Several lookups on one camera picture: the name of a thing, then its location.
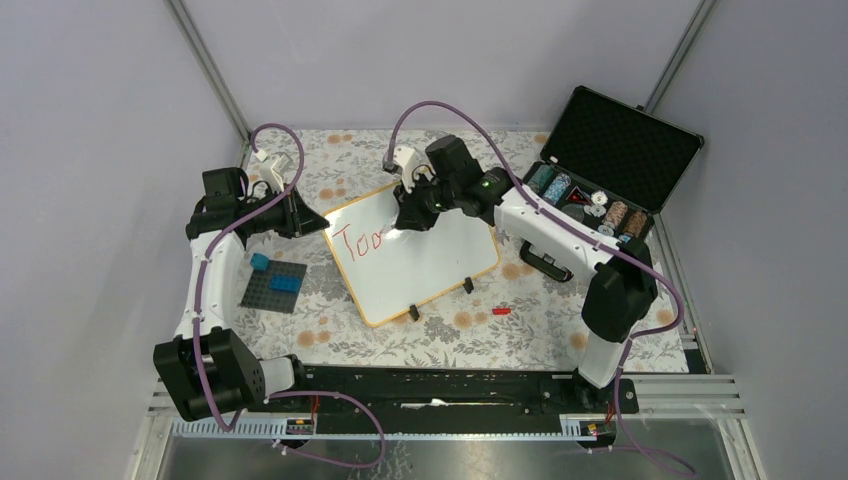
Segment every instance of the white wall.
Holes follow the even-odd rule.
[[[547,129],[580,84],[646,102],[698,0],[186,4],[251,124],[387,128],[442,100],[489,128]]]
[[[659,115],[707,138],[669,201],[712,358],[770,478],[844,478],[848,3],[720,2]]]
[[[161,0],[4,0],[0,65],[0,478],[121,478],[238,141]]]

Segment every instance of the red handwriting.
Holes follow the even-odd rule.
[[[383,237],[382,237],[382,235],[380,235],[380,232],[374,232],[374,233],[371,234],[370,244],[368,242],[368,235],[363,233],[362,236],[360,236],[356,240],[356,254],[357,255],[354,255],[353,247],[350,245],[350,242],[348,241],[348,238],[347,238],[347,227],[349,227],[349,226],[350,226],[350,224],[348,223],[347,225],[342,227],[341,230],[334,233],[332,236],[335,237],[338,234],[342,235],[342,239],[344,239],[344,242],[345,242],[345,247],[347,247],[347,251],[350,253],[350,258],[354,262],[356,261],[357,255],[360,256],[360,257],[364,257],[365,254],[367,254],[370,250],[377,250],[383,244]]]

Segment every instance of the table surface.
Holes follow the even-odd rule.
[[[388,145],[388,130],[302,130],[306,167],[298,182],[304,201],[319,213],[398,180],[381,169]],[[402,131],[398,143],[423,149],[444,136],[444,131]],[[497,159],[483,138],[468,131],[453,131],[468,145],[483,169]],[[492,132],[510,165],[521,176],[538,159],[547,140],[539,132]],[[260,133],[257,145],[270,154],[288,153],[296,162],[297,150],[289,137],[274,130]],[[247,168],[251,182],[259,178],[256,159]],[[572,370],[585,349],[588,328],[580,318],[587,285],[576,280],[555,282],[518,256],[522,240],[496,231],[501,262],[476,279],[475,289],[462,288],[421,306],[421,318],[398,317],[380,327],[363,322],[348,293],[326,240],[320,233],[285,239],[275,233],[254,235],[248,255],[238,271],[234,295],[241,300],[252,269],[253,253],[274,260],[308,265],[293,314],[239,307],[234,329],[260,358],[294,353],[306,363],[335,365],[416,366]],[[655,268],[656,237],[648,236]],[[382,272],[404,275],[404,272]],[[512,313],[492,315],[506,305]],[[640,329],[667,325],[674,318],[668,294],[651,306]],[[628,371],[687,372],[676,331],[639,338],[625,364]]]

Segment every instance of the case lid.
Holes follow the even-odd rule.
[[[580,86],[541,157],[656,214],[703,144],[700,135]]]

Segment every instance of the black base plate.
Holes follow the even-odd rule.
[[[587,408],[578,400],[571,372],[360,368],[307,365],[302,390],[350,395],[370,408],[386,433],[560,433],[563,413],[607,413],[606,402]],[[452,406],[418,409],[401,404],[439,399]],[[633,382],[622,380],[623,413],[638,413]],[[251,411],[306,412],[303,399],[279,399]],[[323,434],[371,434],[368,417],[344,401],[322,398]]]

